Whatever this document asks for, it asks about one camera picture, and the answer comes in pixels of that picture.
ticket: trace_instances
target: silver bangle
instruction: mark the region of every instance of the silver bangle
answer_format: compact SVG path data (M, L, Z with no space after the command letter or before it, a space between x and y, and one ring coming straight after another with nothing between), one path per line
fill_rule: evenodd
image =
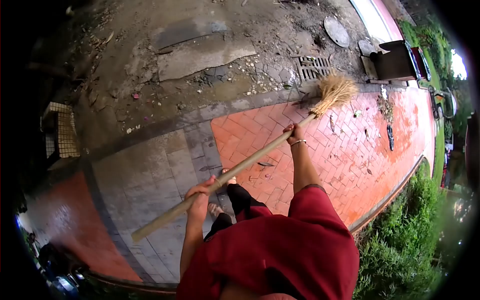
M290 147L292 147L293 145L295 145L296 143L300 143L300 142L305 142L305 144L307 143L307 140L298 140L296 142L294 142L293 144L290 145Z

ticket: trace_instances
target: storm drain grate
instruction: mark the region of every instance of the storm drain grate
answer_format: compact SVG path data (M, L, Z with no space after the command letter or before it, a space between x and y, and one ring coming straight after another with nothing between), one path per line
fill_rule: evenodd
M327 76L332 72L328 59L321 56L299 56L296 62L302 82L316 81L317 72L321 76Z

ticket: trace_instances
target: bamboo handle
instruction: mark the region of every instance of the bamboo handle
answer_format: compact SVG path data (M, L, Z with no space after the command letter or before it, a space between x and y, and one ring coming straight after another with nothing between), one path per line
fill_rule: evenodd
M311 120L316 117L315 114L310 114L304 120L302 120L299 125L301 127L308 124ZM215 192L219 188L222 187L229 179L234 176L237 176L240 172L242 172L248 166L254 164L259 158L263 157L264 155L270 153L272 150L280 146L281 143L286 141L291 135L293 131L284 132L281 136L274 139L269 144L265 145L262 149L258 150L257 152L253 153L251 156L247 157L243 161L241 161L238 165L234 166L230 171L223 173L220 175L216 180L215 183L208 187L209 192ZM156 217L148 224L142 226L141 228L135 230L132 233L132 240L133 242L138 242L139 240L145 238L155 230L163 227L164 225L170 223L175 218L183 214L187 209L190 208L192 203L198 197L198 194L195 193L189 198L185 199L181 203L175 205L171 209L167 210L163 215Z

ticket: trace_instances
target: sandal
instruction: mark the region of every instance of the sandal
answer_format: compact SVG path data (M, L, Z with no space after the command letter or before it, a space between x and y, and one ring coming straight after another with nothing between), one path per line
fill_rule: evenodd
M222 169L222 174L224 174L224 173L226 173L226 172L228 172L228 171L230 171L229 168L224 168L224 169ZM229 180L227 181L227 185L229 185L229 184L235 184L235 183L237 183L237 177L235 177L235 176L233 176L231 179L229 179Z
M207 209L212 217L218 217L219 214L224 213L223 209L215 203L209 203Z

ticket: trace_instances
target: red top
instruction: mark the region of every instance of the red top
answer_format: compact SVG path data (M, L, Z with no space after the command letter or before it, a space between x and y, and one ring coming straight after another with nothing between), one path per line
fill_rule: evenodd
M351 299L359 252L328 196L306 187L288 217L252 206L249 220L203 243L177 288L177 299L218 299L231 280L259 295Z

